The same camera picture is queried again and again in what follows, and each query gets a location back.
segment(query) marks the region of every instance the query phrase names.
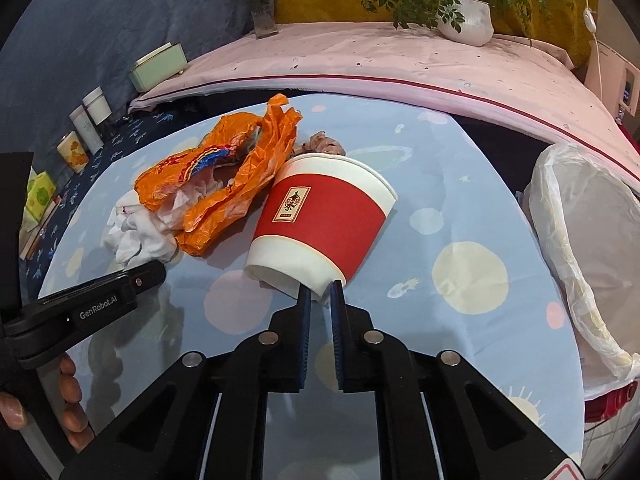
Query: white flower pot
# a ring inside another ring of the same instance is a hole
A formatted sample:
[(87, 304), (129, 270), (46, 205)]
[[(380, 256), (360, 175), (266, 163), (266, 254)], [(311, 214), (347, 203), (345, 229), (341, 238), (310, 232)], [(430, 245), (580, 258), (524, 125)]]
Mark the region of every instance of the white flower pot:
[(460, 32), (451, 27), (450, 23), (443, 23), (440, 18), (438, 18), (438, 30), (451, 41), (483, 46), (494, 35), (489, 4), (478, 0), (457, 1), (460, 4), (454, 4), (453, 9), (458, 10), (465, 17), (464, 23), (460, 24)]

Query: snack wrapper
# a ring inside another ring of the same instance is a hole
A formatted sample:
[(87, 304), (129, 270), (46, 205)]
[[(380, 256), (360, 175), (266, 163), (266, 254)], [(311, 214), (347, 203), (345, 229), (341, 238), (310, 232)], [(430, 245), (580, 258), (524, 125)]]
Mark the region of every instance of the snack wrapper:
[(153, 212), (158, 211), (164, 199), (176, 193), (199, 171), (232, 164), (241, 155), (240, 147), (255, 133), (259, 122), (260, 117), (248, 112), (222, 116), (197, 148), (168, 156), (138, 177), (134, 189), (140, 203)]
[(288, 103), (277, 94), (269, 99), (264, 117), (247, 112), (223, 116), (199, 147), (167, 157), (136, 180), (140, 203), (157, 212), (199, 171), (244, 159), (226, 187), (202, 197), (185, 213), (182, 231), (175, 236), (185, 252), (200, 256), (226, 227), (243, 218), (287, 160), (302, 118), (293, 108), (282, 110)]

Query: yellow box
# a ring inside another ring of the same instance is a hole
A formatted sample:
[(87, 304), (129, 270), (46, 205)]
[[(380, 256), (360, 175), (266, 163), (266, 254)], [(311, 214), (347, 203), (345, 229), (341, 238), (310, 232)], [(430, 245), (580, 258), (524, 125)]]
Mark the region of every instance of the yellow box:
[(45, 209), (53, 199), (55, 193), (56, 185), (46, 171), (36, 176), (33, 184), (30, 183), (30, 188), (27, 192), (26, 209), (37, 222), (42, 218)]

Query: human hand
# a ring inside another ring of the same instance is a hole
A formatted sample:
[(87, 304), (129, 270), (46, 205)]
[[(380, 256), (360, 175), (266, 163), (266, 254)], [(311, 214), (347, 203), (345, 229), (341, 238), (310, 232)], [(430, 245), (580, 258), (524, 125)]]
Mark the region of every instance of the human hand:
[[(69, 443), (77, 450), (82, 450), (94, 439), (94, 432), (89, 427), (89, 420), (80, 405), (82, 391), (74, 377), (76, 364), (68, 354), (60, 358), (60, 395), (66, 401), (62, 413), (62, 423), (68, 430)], [(20, 400), (14, 396), (0, 392), (0, 414), (12, 430), (21, 430), (27, 425), (27, 413)]]

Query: orange plastic bag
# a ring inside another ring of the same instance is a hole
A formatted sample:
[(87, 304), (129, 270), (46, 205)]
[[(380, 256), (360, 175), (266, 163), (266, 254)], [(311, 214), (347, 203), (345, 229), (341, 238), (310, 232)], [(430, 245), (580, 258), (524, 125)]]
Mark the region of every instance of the orange plastic bag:
[(157, 211), (165, 198), (202, 168), (243, 155), (243, 143), (251, 140), (257, 126), (261, 127), (257, 144), (233, 183), (202, 198), (185, 214), (184, 230), (175, 237), (185, 252), (200, 256), (226, 227), (243, 218), (256, 194), (287, 160), (296, 141), (296, 125), (302, 119), (293, 108), (282, 110), (288, 103), (284, 95), (277, 94), (269, 99), (264, 117), (247, 112), (223, 116), (199, 147), (167, 157), (136, 180), (134, 188), (140, 203)]
[(162, 201), (178, 191), (191, 175), (232, 160), (260, 120), (248, 112), (222, 116), (197, 148), (168, 156), (138, 177), (134, 189), (140, 203), (150, 211), (158, 211)]
[(259, 121), (262, 127), (257, 146), (247, 155), (231, 186), (201, 199), (187, 211), (184, 231), (176, 240), (189, 254), (200, 255), (220, 232), (243, 218), (254, 197), (275, 176), (289, 157), (296, 141), (296, 125), (302, 115), (281, 106), (289, 101), (277, 94), (267, 103), (267, 113)]

